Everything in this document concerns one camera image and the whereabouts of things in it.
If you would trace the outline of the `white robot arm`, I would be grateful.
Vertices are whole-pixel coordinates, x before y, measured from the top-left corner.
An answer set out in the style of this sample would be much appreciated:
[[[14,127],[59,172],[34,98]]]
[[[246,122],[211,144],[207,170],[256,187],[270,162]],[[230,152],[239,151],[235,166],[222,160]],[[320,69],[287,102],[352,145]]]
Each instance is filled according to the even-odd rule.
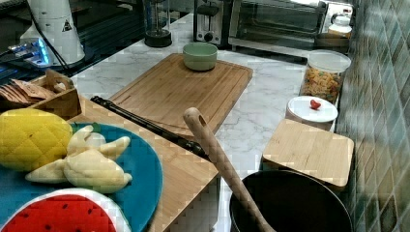
[[[33,43],[36,55],[27,62],[39,68],[64,67],[85,57],[73,25],[69,0],[27,0],[32,25],[20,37]]]

